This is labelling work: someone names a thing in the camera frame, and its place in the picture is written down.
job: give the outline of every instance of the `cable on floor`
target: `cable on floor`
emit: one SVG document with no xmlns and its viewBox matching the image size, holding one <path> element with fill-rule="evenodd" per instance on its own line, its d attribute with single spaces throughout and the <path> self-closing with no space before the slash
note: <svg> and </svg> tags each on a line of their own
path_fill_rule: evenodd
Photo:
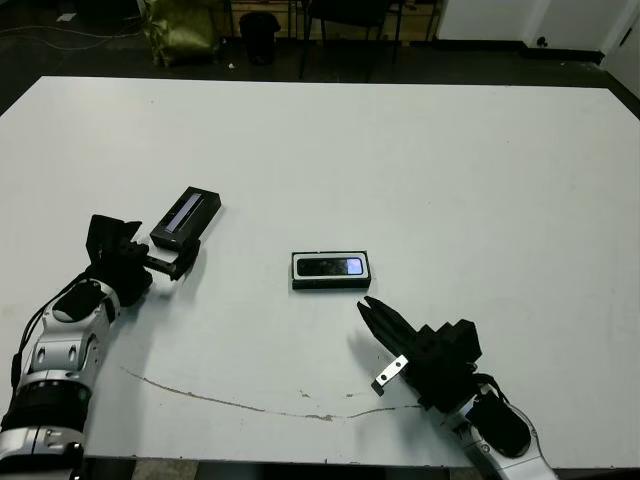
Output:
<svg viewBox="0 0 640 480">
<path fill-rule="evenodd" d="M 24 39 L 28 39 L 28 40 L 37 40 L 39 42 L 44 43 L 45 45 L 47 45 L 48 47 L 51 47 L 55 50 L 62 50 L 62 51 L 79 51 L 79 50 L 91 50 L 92 48 L 96 48 L 99 47 L 100 45 L 105 44 L 106 42 L 108 42 L 109 40 L 114 40 L 114 39 L 118 39 L 118 38 L 128 38 L 128 37 L 136 37 L 138 35 L 140 35 L 142 33 L 142 30 L 135 32 L 135 33 L 125 33 L 122 34 L 121 32 L 123 32 L 124 30 L 126 30 L 129 27 L 132 27 L 135 25 L 136 22 L 132 22 L 129 25 L 124 26 L 122 29 L 119 30 L 118 33 L 114 34 L 114 35 L 98 35 L 95 33 L 89 33 L 89 32 L 81 32 L 79 30 L 68 30 L 66 28 L 59 28 L 59 27 L 50 27 L 47 25 L 24 25 L 21 27 L 14 27 L 14 28 L 8 28 L 5 30 L 0 30 L 0 40 L 3 40 L 5 38 L 24 38 Z M 57 32 L 64 32 L 64 33 L 71 33 L 74 35 L 84 35 L 87 37 L 92 37 L 92 38 L 102 38 L 104 40 L 98 42 L 98 43 L 94 43 L 93 45 L 86 45 L 83 47 L 63 47 L 60 45 L 56 45 L 54 43 L 51 43 L 48 40 L 45 40 L 44 38 L 41 38 L 37 35 L 3 35 L 5 33 L 9 33 L 9 32 L 17 32 L 17 31 L 23 31 L 23 30 L 30 30 L 30 29 L 44 29 L 44 30 L 54 30 Z"/>
</svg>

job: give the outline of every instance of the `trash can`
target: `trash can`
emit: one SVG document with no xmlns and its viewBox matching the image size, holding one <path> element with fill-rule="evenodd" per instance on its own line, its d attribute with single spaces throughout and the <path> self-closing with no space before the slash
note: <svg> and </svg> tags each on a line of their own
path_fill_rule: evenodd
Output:
<svg viewBox="0 0 640 480">
<path fill-rule="evenodd" d="M 273 63 L 275 33 L 280 31 L 276 17 L 267 12 L 251 12 L 240 19 L 240 33 L 247 48 L 249 61 L 254 65 Z"/>
</svg>

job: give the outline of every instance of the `black box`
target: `black box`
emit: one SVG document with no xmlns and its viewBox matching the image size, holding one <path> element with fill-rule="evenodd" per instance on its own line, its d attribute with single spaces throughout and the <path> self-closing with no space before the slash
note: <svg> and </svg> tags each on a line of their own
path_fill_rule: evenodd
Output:
<svg viewBox="0 0 640 480">
<path fill-rule="evenodd" d="M 182 251 L 197 240 L 220 209 L 220 195 L 189 187 L 151 232 L 151 240 L 161 248 Z"/>
</svg>

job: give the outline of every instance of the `crack on table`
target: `crack on table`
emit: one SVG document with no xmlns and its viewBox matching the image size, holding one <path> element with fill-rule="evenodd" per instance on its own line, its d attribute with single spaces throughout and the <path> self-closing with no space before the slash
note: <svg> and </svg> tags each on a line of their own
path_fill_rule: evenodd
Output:
<svg viewBox="0 0 640 480">
<path fill-rule="evenodd" d="M 219 398 L 213 398 L 213 397 L 207 397 L 204 395 L 199 395 L 197 393 L 193 393 L 193 392 L 185 392 L 183 390 L 178 390 L 177 388 L 173 388 L 173 387 L 168 387 L 167 385 L 163 385 L 161 383 L 155 382 L 153 380 L 150 380 L 147 377 L 143 377 L 142 375 L 138 375 L 136 373 L 131 372 L 130 370 L 120 366 L 120 369 L 125 372 L 127 375 L 132 376 L 133 378 L 136 378 L 144 383 L 147 383 L 151 386 L 154 386 L 156 388 L 159 388 L 161 390 L 164 390 L 165 392 L 170 392 L 170 393 L 175 393 L 177 395 L 183 395 L 185 397 L 190 397 L 190 398 L 196 398 L 198 400 L 205 400 L 207 402 L 213 402 L 213 403 L 217 403 L 219 405 L 226 405 L 228 407 L 236 407 L 236 408 L 242 408 L 244 410 L 250 410 L 252 412 L 258 412 L 258 413 L 267 413 L 270 415 L 280 415 L 283 417 L 293 417 L 293 418 L 307 418 L 310 420 L 318 420 L 321 422 L 332 422 L 335 419 L 338 420 L 351 420 L 354 418 L 358 418 L 358 417 L 362 417 L 364 415 L 370 415 L 372 413 L 377 413 L 377 412 L 390 412 L 393 410 L 402 410 L 405 408 L 422 408 L 420 405 L 402 405 L 399 407 L 385 407 L 385 408 L 374 408 L 372 410 L 365 410 L 364 412 L 359 412 L 359 413 L 355 413 L 353 415 L 316 415 L 316 414 L 308 414 L 308 415 L 303 415 L 303 414 L 299 414 L 299 413 L 290 413 L 290 412 L 279 412 L 276 410 L 267 410 L 265 408 L 257 408 L 257 407 L 252 407 L 251 405 L 245 405 L 243 403 L 236 403 L 236 402 L 230 402 L 228 400 L 221 400 Z"/>
</svg>

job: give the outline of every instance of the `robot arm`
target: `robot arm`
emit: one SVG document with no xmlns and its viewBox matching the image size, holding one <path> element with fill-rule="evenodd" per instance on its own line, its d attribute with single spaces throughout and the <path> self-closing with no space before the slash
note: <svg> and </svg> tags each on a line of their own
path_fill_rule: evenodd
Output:
<svg viewBox="0 0 640 480">
<path fill-rule="evenodd" d="M 48 472 L 47 478 L 78 478 L 89 400 L 110 325 L 151 284 L 147 268 L 176 280 L 200 247 L 196 240 L 173 263 L 164 262 L 150 257 L 147 245 L 131 241 L 139 226 L 94 215 L 87 239 L 91 265 L 27 324 L 0 424 L 0 477 L 39 471 Z M 39 320 L 43 332 L 22 369 L 22 352 Z"/>
<path fill-rule="evenodd" d="M 556 480 L 540 451 L 527 416 L 511 405 L 496 381 L 476 373 L 482 352 L 475 325 L 460 320 L 438 331 L 428 325 L 416 332 L 395 310 L 375 298 L 358 303 L 373 335 L 397 358 L 372 384 L 379 394 L 402 373 L 425 408 L 446 415 L 462 448 L 485 478 Z"/>
</svg>

